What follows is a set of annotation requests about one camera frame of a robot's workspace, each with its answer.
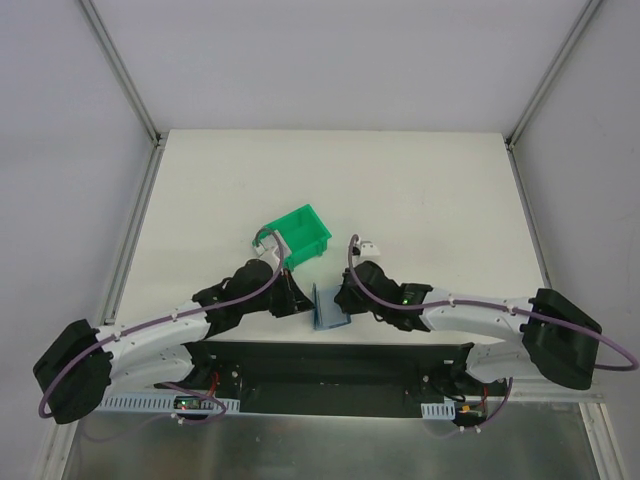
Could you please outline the blue leather card holder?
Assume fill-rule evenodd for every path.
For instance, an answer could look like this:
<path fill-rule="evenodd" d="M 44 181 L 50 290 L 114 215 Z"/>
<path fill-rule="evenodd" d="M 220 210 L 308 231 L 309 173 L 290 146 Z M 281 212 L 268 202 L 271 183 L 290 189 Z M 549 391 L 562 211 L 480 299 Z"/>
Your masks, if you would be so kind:
<path fill-rule="evenodd" d="M 326 331 L 347 326 L 351 323 L 351 316 L 342 312 L 335 302 L 340 287 L 319 288 L 313 285 L 313 328 L 316 331 Z"/>

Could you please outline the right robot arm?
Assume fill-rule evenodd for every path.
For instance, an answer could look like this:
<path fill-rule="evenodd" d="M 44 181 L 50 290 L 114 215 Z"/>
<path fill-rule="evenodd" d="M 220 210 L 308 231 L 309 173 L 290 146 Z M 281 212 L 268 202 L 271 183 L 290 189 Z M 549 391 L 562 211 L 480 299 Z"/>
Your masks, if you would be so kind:
<path fill-rule="evenodd" d="M 467 297 L 428 284 L 398 284 L 365 261 L 346 269 L 334 301 L 347 315 L 371 313 L 410 332 L 464 332 L 491 343 L 461 345 L 445 367 L 452 387 L 473 394 L 500 379 L 540 375 L 572 390 L 591 388 L 601 326 L 552 289 L 532 298 Z"/>

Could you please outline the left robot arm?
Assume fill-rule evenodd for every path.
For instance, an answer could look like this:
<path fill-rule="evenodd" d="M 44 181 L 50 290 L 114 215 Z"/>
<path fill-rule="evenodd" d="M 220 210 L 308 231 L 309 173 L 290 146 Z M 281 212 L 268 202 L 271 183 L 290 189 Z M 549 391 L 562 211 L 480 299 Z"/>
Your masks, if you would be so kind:
<path fill-rule="evenodd" d="M 207 388 L 215 367 L 205 340 L 236 328 L 248 314 L 283 318 L 312 308 L 289 269 L 253 259 L 157 319 L 102 327 L 74 321 L 33 367 L 43 393 L 38 414 L 63 425 L 120 391 L 166 382 Z"/>

